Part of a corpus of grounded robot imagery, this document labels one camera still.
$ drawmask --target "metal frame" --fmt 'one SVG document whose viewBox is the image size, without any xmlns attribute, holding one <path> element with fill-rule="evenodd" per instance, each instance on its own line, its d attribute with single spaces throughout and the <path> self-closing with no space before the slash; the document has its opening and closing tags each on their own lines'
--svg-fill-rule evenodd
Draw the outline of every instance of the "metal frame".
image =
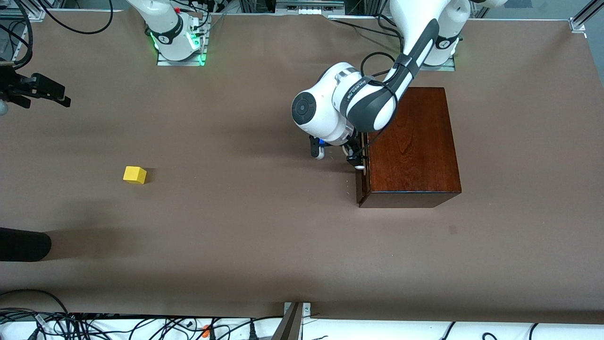
<svg viewBox="0 0 604 340">
<path fill-rule="evenodd" d="M 271 340 L 299 340 L 302 319 L 310 316 L 310 303 L 288 302 L 285 304 L 285 311 Z"/>
<path fill-rule="evenodd" d="M 590 2 L 585 5 L 585 7 L 577 13 L 577 15 L 568 20 L 568 24 L 570 25 L 573 33 L 585 34 L 585 23 L 593 18 L 593 16 L 596 15 L 596 13 L 598 13 L 602 7 L 604 7 L 604 0 L 590 0 Z"/>
</svg>

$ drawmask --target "wood grain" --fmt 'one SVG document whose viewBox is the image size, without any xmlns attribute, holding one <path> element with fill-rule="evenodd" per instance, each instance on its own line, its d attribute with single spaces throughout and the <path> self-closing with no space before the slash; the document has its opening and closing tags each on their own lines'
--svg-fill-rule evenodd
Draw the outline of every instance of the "wood grain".
<svg viewBox="0 0 604 340">
<path fill-rule="evenodd" d="M 376 135 L 370 134 L 369 140 Z M 397 193 L 392 197 L 402 200 L 395 206 L 422 208 L 444 201 L 434 194 L 447 194 L 449 199 L 460 193 L 445 89 L 408 89 L 394 121 L 369 147 L 368 155 L 368 181 L 361 181 L 365 198 L 375 193 Z M 387 203 L 389 198 L 381 197 L 380 201 Z"/>
</svg>

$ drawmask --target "metal bracket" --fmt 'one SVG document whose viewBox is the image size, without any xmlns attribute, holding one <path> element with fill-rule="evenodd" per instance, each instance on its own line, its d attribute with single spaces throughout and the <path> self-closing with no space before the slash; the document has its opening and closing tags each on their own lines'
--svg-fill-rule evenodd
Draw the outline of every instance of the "metal bracket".
<svg viewBox="0 0 604 340">
<path fill-rule="evenodd" d="M 574 18 L 570 18 L 568 20 L 568 25 L 570 26 L 570 30 L 573 33 L 583 33 L 585 38 L 587 38 L 587 32 L 585 32 L 585 25 L 581 24 L 580 26 L 575 26 Z"/>
<path fill-rule="evenodd" d="M 286 314 L 288 312 L 289 306 L 294 302 L 286 302 L 285 307 L 283 308 L 283 313 Z M 302 317 L 308 318 L 310 316 L 310 302 L 302 302 Z"/>
<path fill-rule="evenodd" d="M 271 340 L 300 340 L 302 319 L 310 316 L 310 303 L 287 302 L 284 309 L 285 315 Z"/>
</svg>

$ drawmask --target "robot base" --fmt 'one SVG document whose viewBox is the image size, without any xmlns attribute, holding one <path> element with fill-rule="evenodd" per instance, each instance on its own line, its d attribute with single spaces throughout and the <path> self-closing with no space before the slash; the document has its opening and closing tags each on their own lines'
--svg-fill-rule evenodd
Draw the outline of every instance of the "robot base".
<svg viewBox="0 0 604 340">
<path fill-rule="evenodd" d="M 202 27 L 199 27 L 197 30 L 193 31 L 194 34 L 201 34 L 199 37 L 192 38 L 194 44 L 199 44 L 199 49 L 193 52 L 188 58 L 174 61 L 166 59 L 161 53 L 157 55 L 157 66 L 204 66 L 205 65 L 205 57 L 208 53 L 208 42 L 210 40 L 210 23 L 212 21 L 212 16 L 208 18 L 208 22 L 206 22 Z"/>
</svg>

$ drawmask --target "black object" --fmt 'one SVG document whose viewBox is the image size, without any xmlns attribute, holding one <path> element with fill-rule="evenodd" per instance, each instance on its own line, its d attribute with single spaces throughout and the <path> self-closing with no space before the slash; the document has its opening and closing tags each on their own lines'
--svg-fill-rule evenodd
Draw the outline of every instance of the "black object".
<svg viewBox="0 0 604 340">
<path fill-rule="evenodd" d="M 52 100 L 66 108 L 71 106 L 71 99 L 65 96 L 65 87 L 49 77 L 34 73 L 27 78 L 9 65 L 0 66 L 0 100 L 30 108 L 31 100 L 26 96 Z"/>
<path fill-rule="evenodd" d="M 174 40 L 174 38 L 181 34 L 182 28 L 184 27 L 184 23 L 182 21 L 182 16 L 179 15 L 177 16 L 177 18 L 178 22 L 176 23 L 176 26 L 174 26 L 171 30 L 167 32 L 156 32 L 150 29 L 151 34 L 153 34 L 155 39 L 160 44 L 169 45 L 172 43 L 172 40 Z"/>
<path fill-rule="evenodd" d="M 45 233 L 0 227 L 0 261 L 40 261 L 48 255 L 51 245 Z"/>
</svg>

